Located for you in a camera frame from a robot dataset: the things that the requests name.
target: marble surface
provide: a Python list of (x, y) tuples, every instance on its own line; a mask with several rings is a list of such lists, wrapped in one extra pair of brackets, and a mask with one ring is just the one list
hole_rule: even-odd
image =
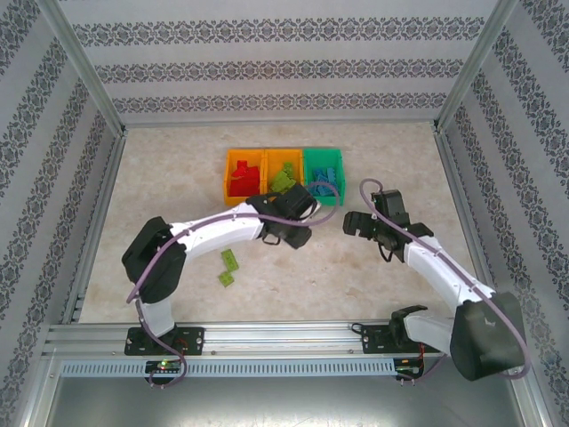
[(429, 124), (233, 125), (129, 132), (80, 321), (137, 321), (134, 307), (124, 301), (132, 288), (120, 262), (124, 250), (153, 216), (187, 222), (226, 210), (227, 149), (309, 146), (342, 150), (345, 205), (314, 228), (299, 250), (259, 240), (232, 246), (240, 269), (228, 288), (217, 279), (224, 271), (220, 251), (187, 264), (174, 294), (174, 318), (388, 318), (393, 310), (418, 303), (450, 315), (421, 276), (400, 262), (385, 263), (374, 243), (341, 230), (347, 211), (365, 210), (359, 182), (374, 177), (386, 189), (399, 189), (412, 221), (426, 223), (447, 252), (473, 271)]

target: patterned wallpaper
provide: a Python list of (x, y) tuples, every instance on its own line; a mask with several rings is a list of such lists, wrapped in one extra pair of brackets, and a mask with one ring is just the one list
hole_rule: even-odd
[(0, 426), (59, 323), (116, 135), (37, 5), (0, 2)]
[(433, 119), (495, 3), (60, 2), (127, 125)]
[(521, 1), (446, 130), (494, 283), (522, 303), (554, 425), (569, 425), (568, 28), (562, 1)]

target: red block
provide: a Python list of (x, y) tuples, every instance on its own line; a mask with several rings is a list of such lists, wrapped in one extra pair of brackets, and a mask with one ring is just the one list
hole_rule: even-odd
[(249, 197), (260, 194), (260, 180), (244, 177), (231, 181), (229, 195), (231, 197)]
[(237, 160), (237, 169), (231, 174), (234, 178), (246, 176), (249, 168), (247, 167), (246, 160)]
[(247, 169), (247, 173), (244, 176), (245, 178), (251, 177), (255, 178), (260, 181), (260, 172), (258, 166), (253, 166)]

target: green bin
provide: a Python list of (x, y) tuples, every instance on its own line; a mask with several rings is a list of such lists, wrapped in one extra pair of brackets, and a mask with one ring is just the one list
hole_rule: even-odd
[[(315, 181), (313, 169), (317, 167), (327, 170), (333, 167), (336, 172), (336, 183), (340, 193), (340, 205), (344, 204), (346, 196), (346, 179), (344, 177), (344, 166), (341, 162), (341, 151), (339, 149), (304, 149), (304, 184), (308, 185)], [(334, 206), (336, 197), (331, 196), (315, 196), (322, 205)]]

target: robotic arm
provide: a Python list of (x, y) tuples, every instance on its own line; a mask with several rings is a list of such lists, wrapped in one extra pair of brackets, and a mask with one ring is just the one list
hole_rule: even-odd
[[(390, 262), (393, 255), (421, 274), (442, 296), (454, 312), (454, 318), (443, 318), (426, 307), (414, 306), (392, 314), (389, 329), (397, 343), (424, 342), (451, 355), (459, 372), (470, 381), (496, 374), (525, 362), (517, 339), (483, 299), (465, 283), (464, 278), (490, 299), (524, 336), (522, 313), (514, 295), (496, 293), (483, 285), (455, 262), (439, 244), (433, 232), (422, 223), (411, 224), (403, 198), (397, 190), (372, 194), (376, 210), (419, 241), (411, 240), (390, 227), (376, 215), (349, 212), (344, 217), (344, 233), (377, 242), (381, 256)], [(444, 255), (454, 269), (442, 260)]]
[[(175, 335), (171, 334), (175, 322), (170, 297), (178, 286), (186, 262), (212, 250), (256, 238), (261, 238), (269, 245), (278, 245), (284, 240), (297, 249), (310, 239), (310, 228), (263, 220), (257, 215), (304, 222), (319, 207), (320, 204), (310, 193), (296, 184), (284, 194), (252, 196), (227, 212), (192, 222), (167, 224), (162, 217), (149, 220), (122, 258), (126, 274), (133, 283), (138, 282), (161, 246), (183, 230), (203, 226), (196, 227), (195, 231), (170, 245), (144, 280), (139, 292), (140, 308), (152, 334), (166, 343), (171, 342)], [(219, 220), (228, 216), (232, 218)]]

